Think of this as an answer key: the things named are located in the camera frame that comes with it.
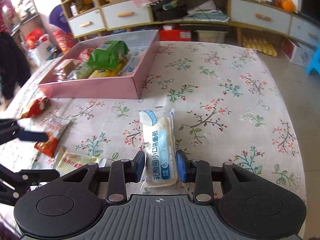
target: food wrapper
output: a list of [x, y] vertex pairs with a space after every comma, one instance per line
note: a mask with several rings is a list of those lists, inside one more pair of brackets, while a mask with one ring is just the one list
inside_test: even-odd
[[173, 136], [173, 110], [139, 112], [146, 153], [145, 187], [164, 187], [178, 177]]
[[49, 98], [41, 97], [34, 100], [22, 109], [18, 119], [30, 118], [40, 115], [49, 105]]
[[59, 161], [56, 170], [63, 176], [87, 163], [99, 163], [100, 157], [77, 155], [66, 151]]
[[89, 59], [91, 53], [94, 51], [94, 49], [84, 49], [81, 51], [78, 60], [86, 60]]
[[124, 41], [107, 41], [96, 48], [90, 55], [88, 66], [95, 70], [115, 70], [124, 63], [129, 49]]
[[49, 126], [44, 129], [44, 132], [48, 135], [47, 142], [37, 142], [35, 148], [40, 152], [52, 157], [53, 152], [57, 146], [63, 131], [68, 126], [70, 120], [63, 119], [61, 117], [52, 116]]
[[65, 59], [58, 66], [54, 68], [53, 74], [57, 75], [58, 81], [66, 80], [67, 76], [73, 71], [77, 66], [79, 66], [81, 60], [76, 59]]
[[95, 70], [89, 78], [116, 77], [123, 65], [124, 63], [120, 63], [115, 70]]
[[120, 71], [119, 76], [131, 76], [135, 72], [135, 68], [139, 64], [140, 58], [143, 57], [144, 54], [144, 51], [134, 53]]
[[87, 60], [84, 60], [78, 67], [71, 71], [67, 77], [67, 80], [88, 78], [94, 70], [94, 68], [88, 66]]

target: red snack bag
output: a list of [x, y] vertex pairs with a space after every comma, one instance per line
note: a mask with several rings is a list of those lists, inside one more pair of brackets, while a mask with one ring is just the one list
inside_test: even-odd
[[42, 97], [34, 100], [22, 109], [18, 119], [30, 118], [41, 114], [49, 105], [49, 98]]
[[78, 60], [85, 60], [88, 59], [90, 57], [90, 54], [94, 51], [94, 49], [84, 49], [83, 51], [81, 51]]
[[52, 116], [49, 126], [44, 129], [49, 139], [46, 142], [37, 142], [35, 144], [35, 148], [49, 157], [52, 157], [58, 140], [60, 139], [64, 129], [68, 126], [69, 122], [70, 120], [63, 119], [55, 115]]

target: orange fruit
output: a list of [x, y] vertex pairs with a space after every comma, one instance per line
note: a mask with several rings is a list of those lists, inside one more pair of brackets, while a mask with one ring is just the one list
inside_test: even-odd
[[282, 1], [281, 6], [282, 6], [282, 9], [285, 10], [286, 12], [293, 13], [296, 10], [296, 7], [291, 0]]

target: plastic storage box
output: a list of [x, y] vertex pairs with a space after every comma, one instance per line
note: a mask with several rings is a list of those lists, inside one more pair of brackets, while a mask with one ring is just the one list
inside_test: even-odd
[[[134, 71], [127, 76], [90, 78], [56, 82], [54, 68], [68, 58], [77, 59], [87, 48], [97, 48], [106, 41], [124, 41], [132, 52], [144, 51]], [[152, 66], [159, 46], [158, 30], [120, 33], [77, 43], [39, 82], [49, 98], [119, 98], [139, 99], [142, 86]]]
[[315, 53], [315, 49], [289, 38], [284, 38], [280, 47], [291, 63], [303, 67], [308, 67]]
[[160, 30], [161, 41], [191, 41], [190, 30]]
[[224, 37], [227, 32], [219, 31], [196, 31], [198, 33], [198, 41], [200, 42], [212, 42], [212, 43], [223, 43]]

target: white box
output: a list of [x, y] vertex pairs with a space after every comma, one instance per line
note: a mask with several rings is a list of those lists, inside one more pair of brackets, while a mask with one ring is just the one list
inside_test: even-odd
[[280, 44], [281, 49], [289, 58], [290, 62], [303, 67], [308, 67], [315, 49], [289, 38], [284, 38]]

